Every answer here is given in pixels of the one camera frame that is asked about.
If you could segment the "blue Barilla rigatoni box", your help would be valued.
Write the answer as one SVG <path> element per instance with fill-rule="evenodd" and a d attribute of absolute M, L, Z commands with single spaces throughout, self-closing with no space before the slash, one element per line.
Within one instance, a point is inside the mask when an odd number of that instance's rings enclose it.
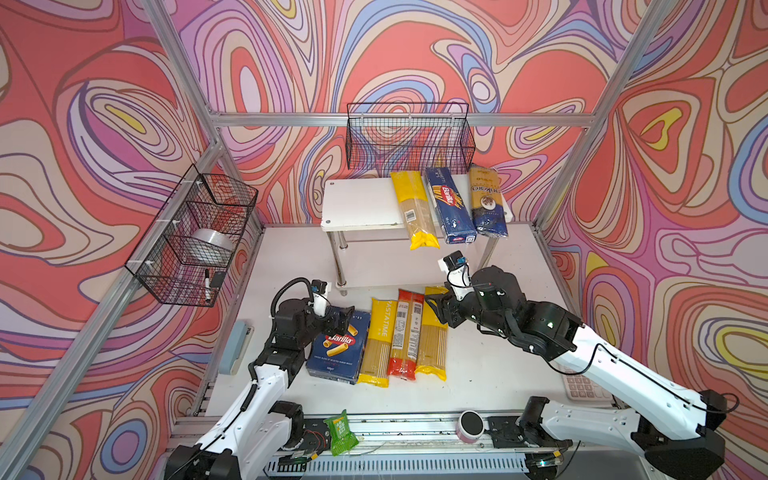
<path fill-rule="evenodd" d="M 305 366 L 310 376 L 354 385 L 358 381 L 371 313 L 355 311 L 343 335 L 320 335 Z"/>

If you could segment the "yellow Pastatime spaghetti bag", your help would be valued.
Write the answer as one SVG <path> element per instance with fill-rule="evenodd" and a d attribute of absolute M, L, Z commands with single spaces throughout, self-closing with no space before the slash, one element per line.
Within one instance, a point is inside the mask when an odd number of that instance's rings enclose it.
<path fill-rule="evenodd" d="M 389 386 L 388 365 L 396 310 L 396 301 L 372 300 L 371 321 L 358 376 L 359 383 L 379 388 Z"/>
<path fill-rule="evenodd" d="M 415 372 L 447 380 L 446 358 L 448 326 L 442 324 L 432 308 L 424 301 L 419 350 Z"/>

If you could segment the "red spaghetti bag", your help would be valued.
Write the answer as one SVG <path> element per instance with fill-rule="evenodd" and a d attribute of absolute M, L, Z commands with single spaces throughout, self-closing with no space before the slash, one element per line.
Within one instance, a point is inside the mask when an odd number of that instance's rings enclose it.
<path fill-rule="evenodd" d="M 407 381 L 416 380 L 424 295 L 400 290 L 387 373 Z"/>

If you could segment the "blue Barilla spaghetti box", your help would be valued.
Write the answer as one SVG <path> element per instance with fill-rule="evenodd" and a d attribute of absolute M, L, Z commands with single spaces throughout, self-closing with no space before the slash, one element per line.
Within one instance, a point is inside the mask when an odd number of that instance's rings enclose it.
<path fill-rule="evenodd" d="M 426 182 L 447 244 L 470 244 L 477 231 L 465 202 L 446 167 L 427 168 Z"/>

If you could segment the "clear blue spaghetti bag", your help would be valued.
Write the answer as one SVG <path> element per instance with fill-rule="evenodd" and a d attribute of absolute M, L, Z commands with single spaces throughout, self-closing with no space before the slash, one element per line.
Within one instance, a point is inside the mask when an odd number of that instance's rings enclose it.
<path fill-rule="evenodd" d="M 497 172 L 472 165 L 469 169 L 471 215 L 476 231 L 483 236 L 508 236 L 504 199 Z"/>

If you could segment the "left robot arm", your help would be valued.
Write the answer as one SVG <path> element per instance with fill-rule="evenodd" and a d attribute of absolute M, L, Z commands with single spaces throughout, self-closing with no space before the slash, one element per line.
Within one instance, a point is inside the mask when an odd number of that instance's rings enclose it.
<path fill-rule="evenodd" d="M 289 299 L 271 312 L 272 328 L 257 358 L 247 365 L 250 381 L 215 425 L 192 446 L 169 456 L 164 479 L 254 479 L 278 452 L 307 456 L 303 407 L 283 399 L 319 336 L 348 332 L 353 306 L 334 307 L 325 298 Z"/>

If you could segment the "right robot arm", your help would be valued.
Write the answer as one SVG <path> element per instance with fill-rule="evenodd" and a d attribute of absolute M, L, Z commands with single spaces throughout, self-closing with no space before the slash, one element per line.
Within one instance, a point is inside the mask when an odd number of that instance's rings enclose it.
<path fill-rule="evenodd" d="M 692 390 L 652 371 L 566 309 L 527 299 L 517 278 L 497 266 L 471 272 L 459 252 L 438 263 L 447 290 L 425 300 L 441 324 L 456 328 L 471 321 L 480 333 L 542 358 L 560 375 L 583 376 L 625 405 L 587 408 L 532 396 L 513 429 L 522 441 L 613 447 L 673 479 L 707 479 L 724 464 L 725 441 L 717 430 L 732 409 L 725 395 Z"/>

